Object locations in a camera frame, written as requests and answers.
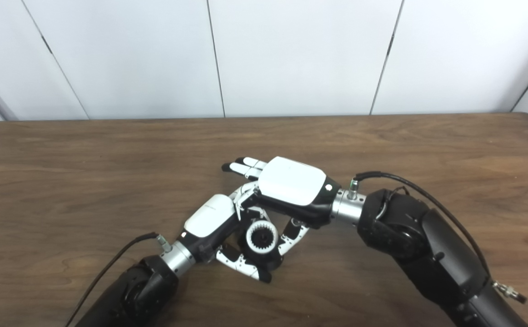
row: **cable connector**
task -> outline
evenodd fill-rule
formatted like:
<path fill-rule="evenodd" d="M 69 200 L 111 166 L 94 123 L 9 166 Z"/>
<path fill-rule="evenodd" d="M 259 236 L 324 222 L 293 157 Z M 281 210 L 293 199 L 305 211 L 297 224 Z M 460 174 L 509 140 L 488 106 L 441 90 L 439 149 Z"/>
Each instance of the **cable connector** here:
<path fill-rule="evenodd" d="M 155 239 L 157 242 L 159 242 L 159 245 L 165 252 L 171 252 L 171 250 L 173 250 L 171 244 L 169 244 L 169 242 L 167 242 L 167 240 L 161 234 L 159 234 Z"/>
<path fill-rule="evenodd" d="M 526 300 L 527 300 L 526 296 L 515 291 L 515 289 L 512 286 L 501 284 L 498 281 L 494 281 L 492 283 L 492 286 L 496 288 L 497 291 L 501 292 L 502 295 L 504 295 L 504 297 L 513 298 L 514 300 L 517 300 L 518 302 L 522 304 L 526 303 Z"/>

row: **black fingertip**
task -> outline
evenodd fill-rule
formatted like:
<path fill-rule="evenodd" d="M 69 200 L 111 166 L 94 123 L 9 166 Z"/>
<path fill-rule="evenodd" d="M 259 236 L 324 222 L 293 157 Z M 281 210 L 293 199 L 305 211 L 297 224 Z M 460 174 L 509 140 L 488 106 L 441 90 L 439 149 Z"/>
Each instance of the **black fingertip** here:
<path fill-rule="evenodd" d="M 266 284 L 270 284 L 270 282 L 272 281 L 272 274 L 269 271 L 267 271 L 267 270 L 258 268 L 258 279 L 261 282 L 264 282 Z"/>
<path fill-rule="evenodd" d="M 230 167 L 229 165 L 230 165 L 230 163 L 225 163 L 225 164 L 223 164 L 223 165 L 222 165 L 222 170 L 223 170 L 224 172 L 228 172 L 228 173 L 229 173 L 229 172 L 233 172 L 233 170 L 231 170 L 231 167 Z"/>

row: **black arm segment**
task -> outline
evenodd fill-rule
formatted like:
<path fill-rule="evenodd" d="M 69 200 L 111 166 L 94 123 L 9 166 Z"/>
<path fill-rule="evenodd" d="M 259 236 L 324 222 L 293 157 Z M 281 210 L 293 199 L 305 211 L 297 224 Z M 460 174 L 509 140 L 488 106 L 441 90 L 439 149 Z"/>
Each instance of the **black arm segment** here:
<path fill-rule="evenodd" d="M 175 295 L 179 280 L 158 256 L 145 257 L 112 283 L 76 327 L 144 327 Z"/>
<path fill-rule="evenodd" d="M 410 195 L 380 190 L 367 196 L 357 232 L 365 244 L 391 255 L 457 327 L 528 327 L 436 209 Z"/>

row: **silver cylindrical joint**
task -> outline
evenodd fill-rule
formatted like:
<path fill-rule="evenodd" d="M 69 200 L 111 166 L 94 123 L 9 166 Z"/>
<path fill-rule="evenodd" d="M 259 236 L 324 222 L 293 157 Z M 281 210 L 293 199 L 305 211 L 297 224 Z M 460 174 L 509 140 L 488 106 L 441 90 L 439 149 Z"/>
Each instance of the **silver cylindrical joint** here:
<path fill-rule="evenodd" d="M 350 222 L 357 226 L 361 218 L 361 212 L 363 211 L 365 196 L 357 193 L 353 196 L 349 195 L 349 192 L 352 191 L 339 190 L 331 207 L 331 218 Z"/>
<path fill-rule="evenodd" d="M 161 254 L 161 259 L 165 261 L 177 277 L 181 277 L 195 263 L 195 258 L 191 252 L 179 241 L 175 241 L 171 251 Z"/>

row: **white gear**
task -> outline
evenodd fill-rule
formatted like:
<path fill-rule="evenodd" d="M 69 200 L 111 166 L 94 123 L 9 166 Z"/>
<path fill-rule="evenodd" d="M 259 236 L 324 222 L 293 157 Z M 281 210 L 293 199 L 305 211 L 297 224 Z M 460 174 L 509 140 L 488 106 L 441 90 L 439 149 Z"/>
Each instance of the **white gear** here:
<path fill-rule="evenodd" d="M 254 244 L 254 242 L 252 242 L 252 234 L 254 234 L 256 230 L 263 228 L 272 232 L 272 242 L 270 242 L 270 245 L 264 248 L 258 247 L 256 244 Z M 278 243 L 278 231 L 276 230 L 276 226 L 274 226 L 270 221 L 256 221 L 252 223 L 252 225 L 250 225 L 246 231 L 246 243 L 248 244 L 248 247 L 257 254 L 269 253 L 276 246 L 276 243 Z"/>

